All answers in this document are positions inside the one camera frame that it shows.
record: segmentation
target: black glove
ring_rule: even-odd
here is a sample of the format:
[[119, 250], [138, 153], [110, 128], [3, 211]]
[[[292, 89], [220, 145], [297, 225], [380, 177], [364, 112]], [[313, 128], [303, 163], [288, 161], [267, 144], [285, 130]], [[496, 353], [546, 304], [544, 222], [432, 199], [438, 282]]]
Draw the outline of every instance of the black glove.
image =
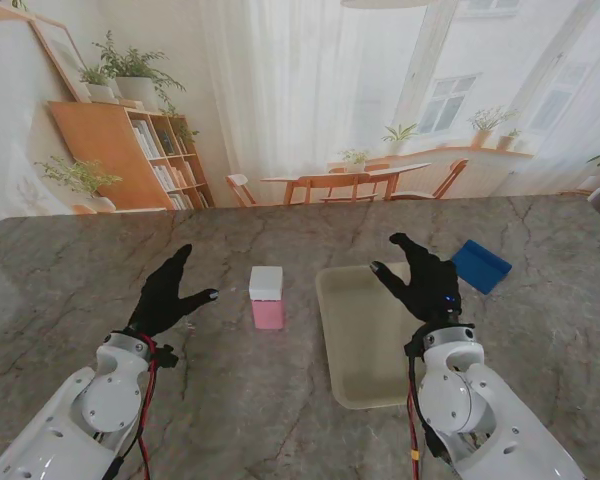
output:
[[376, 277], [423, 322], [457, 321], [462, 313], [462, 300], [453, 262], [442, 262], [404, 233], [394, 233], [389, 240], [404, 251], [411, 269], [411, 282], [405, 285], [381, 262], [371, 263]]
[[129, 320], [129, 327], [135, 332], [153, 337], [170, 329], [198, 307], [218, 298], [218, 291], [210, 288], [190, 297], [178, 298], [184, 264], [191, 250], [191, 244], [180, 248], [147, 277], [138, 305]]

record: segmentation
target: blue sponge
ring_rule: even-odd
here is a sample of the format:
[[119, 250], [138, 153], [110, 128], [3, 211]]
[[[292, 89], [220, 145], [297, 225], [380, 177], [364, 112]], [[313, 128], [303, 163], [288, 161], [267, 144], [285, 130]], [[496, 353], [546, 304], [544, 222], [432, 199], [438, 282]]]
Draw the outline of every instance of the blue sponge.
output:
[[511, 270], [509, 263], [473, 240], [467, 240], [451, 260], [456, 265], [458, 276], [485, 295]]

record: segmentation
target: picture frame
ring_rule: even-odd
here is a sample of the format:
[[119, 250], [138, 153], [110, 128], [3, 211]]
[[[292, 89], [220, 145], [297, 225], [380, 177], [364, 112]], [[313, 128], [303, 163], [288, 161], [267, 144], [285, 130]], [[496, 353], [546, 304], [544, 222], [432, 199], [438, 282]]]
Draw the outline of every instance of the picture frame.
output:
[[67, 27], [38, 15], [29, 23], [74, 99], [91, 103], [89, 91], [80, 80], [86, 66]]

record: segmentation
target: beige tray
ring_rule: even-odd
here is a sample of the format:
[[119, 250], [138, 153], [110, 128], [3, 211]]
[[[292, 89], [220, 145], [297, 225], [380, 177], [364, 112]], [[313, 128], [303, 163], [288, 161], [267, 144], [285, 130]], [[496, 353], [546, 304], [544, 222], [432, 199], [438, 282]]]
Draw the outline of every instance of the beige tray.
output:
[[[408, 281], [408, 263], [388, 267]], [[405, 405], [408, 362], [403, 347], [422, 322], [367, 265], [322, 270], [316, 287], [336, 400], [351, 409]], [[423, 373], [418, 360], [416, 378]]]

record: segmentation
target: pink block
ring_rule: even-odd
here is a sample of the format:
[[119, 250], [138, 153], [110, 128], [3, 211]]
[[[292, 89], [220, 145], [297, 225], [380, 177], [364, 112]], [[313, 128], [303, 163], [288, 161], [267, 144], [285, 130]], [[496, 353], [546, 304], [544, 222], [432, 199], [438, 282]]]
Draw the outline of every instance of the pink block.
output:
[[279, 330], [284, 327], [282, 300], [251, 300], [256, 328]]

